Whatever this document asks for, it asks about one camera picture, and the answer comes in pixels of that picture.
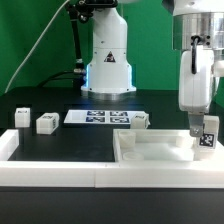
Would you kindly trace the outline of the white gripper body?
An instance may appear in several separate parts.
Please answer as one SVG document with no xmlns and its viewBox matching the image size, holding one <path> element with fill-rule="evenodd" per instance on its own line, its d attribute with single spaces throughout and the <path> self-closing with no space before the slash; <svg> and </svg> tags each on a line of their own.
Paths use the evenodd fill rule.
<svg viewBox="0 0 224 224">
<path fill-rule="evenodd" d="M 213 50 L 196 48 L 196 73 L 192 73 L 192 51 L 184 51 L 180 61 L 179 107 L 190 113 L 208 113 L 216 95 L 224 61 L 215 58 Z"/>
</svg>

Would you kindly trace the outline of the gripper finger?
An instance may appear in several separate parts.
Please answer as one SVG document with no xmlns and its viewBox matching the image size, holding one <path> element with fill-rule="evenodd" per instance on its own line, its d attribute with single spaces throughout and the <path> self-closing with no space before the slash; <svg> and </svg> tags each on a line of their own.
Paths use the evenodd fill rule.
<svg viewBox="0 0 224 224">
<path fill-rule="evenodd" d="M 201 137 L 204 130 L 204 115 L 203 114 L 188 114 L 189 130 L 192 137 Z"/>
</svg>

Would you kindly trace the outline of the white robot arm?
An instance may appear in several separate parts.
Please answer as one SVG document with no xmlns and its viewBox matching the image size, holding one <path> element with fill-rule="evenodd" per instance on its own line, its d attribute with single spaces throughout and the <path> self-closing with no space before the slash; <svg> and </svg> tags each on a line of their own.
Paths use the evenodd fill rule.
<svg viewBox="0 0 224 224">
<path fill-rule="evenodd" d="M 127 23 L 117 5 L 136 0 L 69 0 L 83 23 L 93 20 L 93 56 L 81 91 L 99 99 L 133 93 L 127 62 Z M 173 48 L 181 52 L 179 107 L 188 113 L 190 135 L 209 131 L 208 113 L 224 75 L 224 0 L 162 0 L 173 16 Z"/>
</svg>

